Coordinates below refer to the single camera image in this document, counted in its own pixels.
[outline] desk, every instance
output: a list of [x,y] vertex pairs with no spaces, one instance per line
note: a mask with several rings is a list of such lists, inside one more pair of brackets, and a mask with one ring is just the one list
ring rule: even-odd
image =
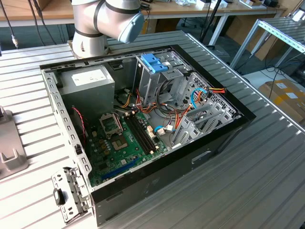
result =
[[[150,19],[167,19],[167,18],[191,18],[191,17],[206,17],[207,9],[202,9],[196,4],[191,4],[190,6],[180,6],[174,1],[170,3],[165,2],[155,2],[151,3],[151,13]],[[34,25],[33,16],[30,10],[25,10],[17,7],[5,7],[9,20],[12,26],[29,26]],[[281,14],[286,10],[286,8],[268,8],[253,10],[241,3],[234,2],[228,4],[227,8],[219,8],[216,16],[221,16],[215,32],[210,40],[209,45],[215,45],[219,34],[224,27],[224,24],[229,16],[232,15],[266,15],[275,14],[275,18],[281,16]],[[43,16],[46,24],[69,24],[74,23],[73,20],[73,10],[69,0],[53,0],[47,7],[43,10]],[[3,13],[0,12],[0,27],[8,26]]]
[[[180,45],[254,114],[256,119],[218,156],[144,199],[104,229],[299,228],[305,219],[304,130],[182,31],[108,43],[116,52]],[[54,118],[39,65],[73,60],[68,45],[4,51],[0,104],[14,120],[29,167],[0,180],[4,229],[94,229],[91,213],[66,227],[52,194],[51,175],[70,159]]]

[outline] cardboard box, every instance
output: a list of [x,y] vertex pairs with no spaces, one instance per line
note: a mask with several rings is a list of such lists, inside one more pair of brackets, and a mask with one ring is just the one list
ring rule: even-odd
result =
[[260,0],[242,0],[242,1],[249,6],[260,6],[262,4],[262,1]]
[[[51,0],[36,0],[40,9],[43,10]],[[22,8],[22,9],[30,9],[29,6],[29,2],[28,0],[2,0],[3,5],[5,6],[13,6],[13,7],[18,7],[18,8]]]
[[[268,98],[271,87],[272,81],[269,81],[260,86],[258,90]],[[297,123],[305,126],[305,93],[291,81],[276,80],[270,100]]]

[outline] blue drive bay latch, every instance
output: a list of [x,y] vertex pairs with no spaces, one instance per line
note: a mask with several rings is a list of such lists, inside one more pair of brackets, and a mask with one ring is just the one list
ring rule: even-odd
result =
[[153,73],[161,73],[168,70],[167,66],[164,66],[160,59],[155,57],[153,54],[145,54],[141,56],[141,59],[145,64],[152,70]]

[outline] ram slot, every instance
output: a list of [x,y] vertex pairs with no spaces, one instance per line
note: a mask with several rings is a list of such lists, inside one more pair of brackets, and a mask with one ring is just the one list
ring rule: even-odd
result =
[[138,119],[135,116],[125,118],[125,122],[146,155],[156,151],[156,147],[154,146],[152,140],[143,130],[142,126],[140,125]]

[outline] slotted aluminum surface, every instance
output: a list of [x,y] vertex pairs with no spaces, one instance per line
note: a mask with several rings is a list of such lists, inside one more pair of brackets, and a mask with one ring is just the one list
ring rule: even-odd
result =
[[259,20],[258,25],[299,52],[305,52],[305,24],[290,18]]
[[[298,228],[305,219],[305,135],[250,85],[181,31],[109,40],[128,51],[179,44],[257,118],[228,148],[103,225],[105,229]],[[0,58],[0,104],[14,113],[30,166],[0,180],[0,225],[95,228],[91,214],[66,226],[51,175],[70,165],[38,66],[72,60],[68,45],[7,51]]]

